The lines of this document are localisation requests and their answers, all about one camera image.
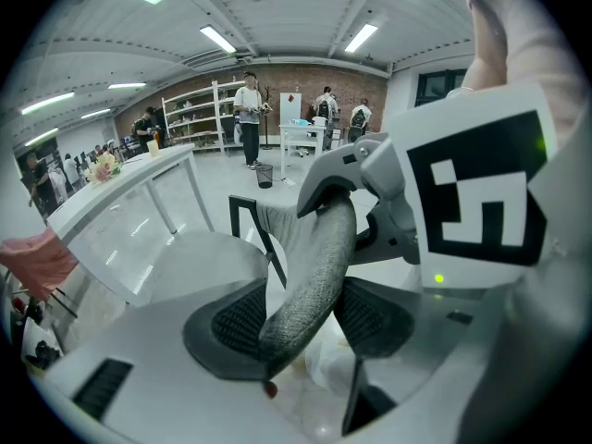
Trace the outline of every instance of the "ceiling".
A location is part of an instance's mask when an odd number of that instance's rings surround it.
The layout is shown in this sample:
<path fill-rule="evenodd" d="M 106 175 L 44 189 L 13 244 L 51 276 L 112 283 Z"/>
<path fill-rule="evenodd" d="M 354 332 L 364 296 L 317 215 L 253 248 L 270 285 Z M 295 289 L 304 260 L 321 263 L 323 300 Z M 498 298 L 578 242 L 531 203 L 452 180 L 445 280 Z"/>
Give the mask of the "ceiling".
<path fill-rule="evenodd" d="M 346 54 L 365 23 L 378 31 Z M 199 32 L 207 24 L 238 53 L 219 51 Z M 237 56 L 242 64 L 313 56 L 388 75 L 389 63 L 467 42 L 472 34 L 464 0 L 60 0 L 13 68 L 0 99 L 0 123 L 19 146 L 53 127 L 76 128 L 88 122 L 80 116 L 89 112 L 111 107 L 111 116 L 150 91 L 236 65 Z M 131 81 L 147 86 L 107 90 Z M 19 112 L 70 91 L 76 95 L 65 101 L 26 116 Z"/>

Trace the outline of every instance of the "gray cloth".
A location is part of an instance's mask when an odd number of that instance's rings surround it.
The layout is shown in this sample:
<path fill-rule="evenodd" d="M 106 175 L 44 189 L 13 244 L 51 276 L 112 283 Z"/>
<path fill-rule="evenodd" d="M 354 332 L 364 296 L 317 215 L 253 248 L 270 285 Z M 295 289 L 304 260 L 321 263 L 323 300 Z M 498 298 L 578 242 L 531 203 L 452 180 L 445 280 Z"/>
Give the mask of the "gray cloth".
<path fill-rule="evenodd" d="M 352 259 L 356 220 L 345 195 L 300 219 L 295 206 L 257 203 L 257 214 L 288 263 L 288 298 L 259 335 L 261 356 L 273 374 L 306 347 L 333 310 Z"/>

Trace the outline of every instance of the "black mesh trash bin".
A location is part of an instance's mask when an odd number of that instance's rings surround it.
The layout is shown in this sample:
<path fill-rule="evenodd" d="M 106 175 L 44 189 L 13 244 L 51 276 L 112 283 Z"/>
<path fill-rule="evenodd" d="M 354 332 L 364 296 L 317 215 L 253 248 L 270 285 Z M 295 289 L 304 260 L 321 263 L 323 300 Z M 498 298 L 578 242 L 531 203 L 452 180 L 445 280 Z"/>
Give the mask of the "black mesh trash bin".
<path fill-rule="evenodd" d="M 273 184 L 274 167 L 271 165 L 259 165 L 257 167 L 257 182 L 261 189 L 271 188 Z"/>

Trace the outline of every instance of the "pink chair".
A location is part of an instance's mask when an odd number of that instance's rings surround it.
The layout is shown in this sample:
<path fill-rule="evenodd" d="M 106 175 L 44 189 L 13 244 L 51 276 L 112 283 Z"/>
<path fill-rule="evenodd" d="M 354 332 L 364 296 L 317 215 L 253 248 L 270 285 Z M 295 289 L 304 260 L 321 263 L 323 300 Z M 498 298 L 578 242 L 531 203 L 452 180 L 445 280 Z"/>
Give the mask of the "pink chair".
<path fill-rule="evenodd" d="M 76 267 L 78 260 L 51 228 L 27 239 L 4 240 L 0 245 L 0 264 L 8 268 L 32 298 L 47 302 L 51 296 L 74 317 L 78 317 L 53 293 L 58 290 L 66 296 L 59 286 Z"/>

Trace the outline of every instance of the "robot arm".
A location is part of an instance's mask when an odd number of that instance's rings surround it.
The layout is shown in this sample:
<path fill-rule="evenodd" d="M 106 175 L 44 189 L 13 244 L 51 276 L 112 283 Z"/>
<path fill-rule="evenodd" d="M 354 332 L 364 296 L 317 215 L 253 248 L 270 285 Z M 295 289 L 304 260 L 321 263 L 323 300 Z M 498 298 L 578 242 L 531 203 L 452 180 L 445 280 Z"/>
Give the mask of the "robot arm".
<path fill-rule="evenodd" d="M 404 197 L 405 182 L 387 133 L 359 138 L 325 153 L 309 171 L 298 197 L 298 217 L 326 203 L 338 191 L 367 189 L 377 197 L 367 216 L 368 229 L 356 241 L 352 265 L 403 257 L 419 264 L 413 211 Z"/>

